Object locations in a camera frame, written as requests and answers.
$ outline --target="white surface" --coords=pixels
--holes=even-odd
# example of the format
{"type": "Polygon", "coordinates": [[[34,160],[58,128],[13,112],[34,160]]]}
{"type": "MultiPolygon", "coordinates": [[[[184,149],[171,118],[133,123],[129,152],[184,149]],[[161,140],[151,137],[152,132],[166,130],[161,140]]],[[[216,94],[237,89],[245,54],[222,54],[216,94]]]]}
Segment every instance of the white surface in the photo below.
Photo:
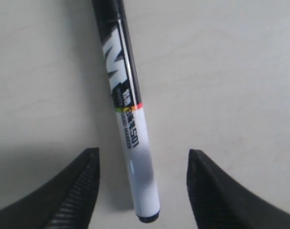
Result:
{"type": "Polygon", "coordinates": [[[0,0],[0,208],[101,149],[91,228],[196,228],[189,148],[290,212],[290,0],[126,0],[161,198],[131,197],[90,0],[0,0]]]}

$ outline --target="marker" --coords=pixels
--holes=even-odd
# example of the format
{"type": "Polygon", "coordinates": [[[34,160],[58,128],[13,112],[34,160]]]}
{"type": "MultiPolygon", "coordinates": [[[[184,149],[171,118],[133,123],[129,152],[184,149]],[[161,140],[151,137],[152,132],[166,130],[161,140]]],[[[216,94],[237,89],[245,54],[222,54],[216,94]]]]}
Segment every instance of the marker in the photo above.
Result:
{"type": "Polygon", "coordinates": [[[136,215],[143,223],[159,217],[147,126],[122,0],[93,0],[106,61],[136,215]]]}

